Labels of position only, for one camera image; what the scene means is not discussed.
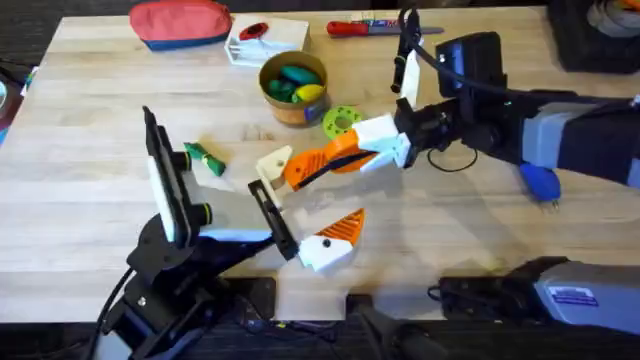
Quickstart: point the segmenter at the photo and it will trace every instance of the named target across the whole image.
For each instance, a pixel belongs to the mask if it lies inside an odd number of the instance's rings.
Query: cylindrical container
[[[611,37],[640,35],[640,13],[623,8],[615,0],[596,1],[589,9],[587,20],[591,26]]]
[[[5,130],[11,125],[21,102],[22,98],[18,90],[0,80],[0,131]]]
[[[320,78],[324,91],[322,95],[300,103],[287,103],[278,101],[269,96],[267,89],[271,80],[280,78],[280,69],[283,66],[292,65],[305,68],[314,72]],[[329,108],[327,95],[327,71],[322,62],[315,56],[301,51],[287,51],[280,53],[269,60],[260,69],[260,88],[271,107],[271,112],[278,121],[291,126],[306,126],[314,124],[322,119],[322,115]]]

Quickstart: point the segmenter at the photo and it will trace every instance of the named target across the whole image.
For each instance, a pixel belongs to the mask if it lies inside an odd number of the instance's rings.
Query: wooden table
[[[350,15],[274,14],[310,21],[311,52],[326,65],[334,104],[357,105],[368,116],[393,112],[389,86],[398,39],[328,38],[326,23]],[[426,37],[431,51],[461,35],[499,32],[515,88],[609,96],[638,90],[639,76],[563,72],[542,8],[432,10],[421,20],[446,29]],[[422,65],[420,106],[440,100],[434,71]],[[0,150],[0,321],[95,320],[142,225],[157,211],[142,105],[166,125],[174,146],[201,140],[228,162],[221,179],[196,166],[208,186],[247,193],[258,158],[285,144],[302,151],[326,143],[318,128],[291,129],[274,120],[257,73],[231,67],[222,44],[151,53],[127,17],[63,19]],[[440,161],[455,166],[469,156],[454,146]],[[392,315],[440,318],[425,287],[443,272],[481,274],[539,255],[640,261],[636,190],[561,172],[563,200],[551,214],[532,204],[510,165],[481,157],[468,171],[444,174],[424,160],[408,171],[330,174],[302,192],[281,193],[306,233],[366,208],[349,267],[320,275],[297,259],[285,264],[270,249],[230,275],[276,276],[279,319],[341,318],[350,290],[374,294]]]

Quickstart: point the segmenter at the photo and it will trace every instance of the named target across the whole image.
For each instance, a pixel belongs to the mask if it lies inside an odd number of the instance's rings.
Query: screwdriver handle
[[[329,21],[327,24],[327,33],[331,36],[366,36],[369,35],[369,25]]]

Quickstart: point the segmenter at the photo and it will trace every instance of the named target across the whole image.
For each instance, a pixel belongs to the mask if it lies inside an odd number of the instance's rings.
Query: blue clip
[[[557,206],[561,196],[560,179],[553,170],[531,165],[520,165],[520,173],[531,195],[539,202],[552,202]]]

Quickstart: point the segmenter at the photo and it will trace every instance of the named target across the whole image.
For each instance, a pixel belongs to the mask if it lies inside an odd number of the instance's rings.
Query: orange object
[[[298,191],[300,190],[299,184],[304,179],[315,174],[331,161],[362,152],[363,151],[358,148],[358,134],[356,134],[355,130],[349,130],[327,144],[324,149],[307,150],[296,155],[284,168],[284,178],[294,191]],[[371,160],[373,156],[374,155],[367,156],[332,171],[337,174],[356,171]]]
[[[640,0],[623,0],[625,4],[640,11]]]
[[[322,231],[317,232],[318,236],[326,236],[334,239],[347,240],[351,245],[356,245],[360,231],[364,225],[364,209],[359,209],[343,217],[340,221],[329,225]]]

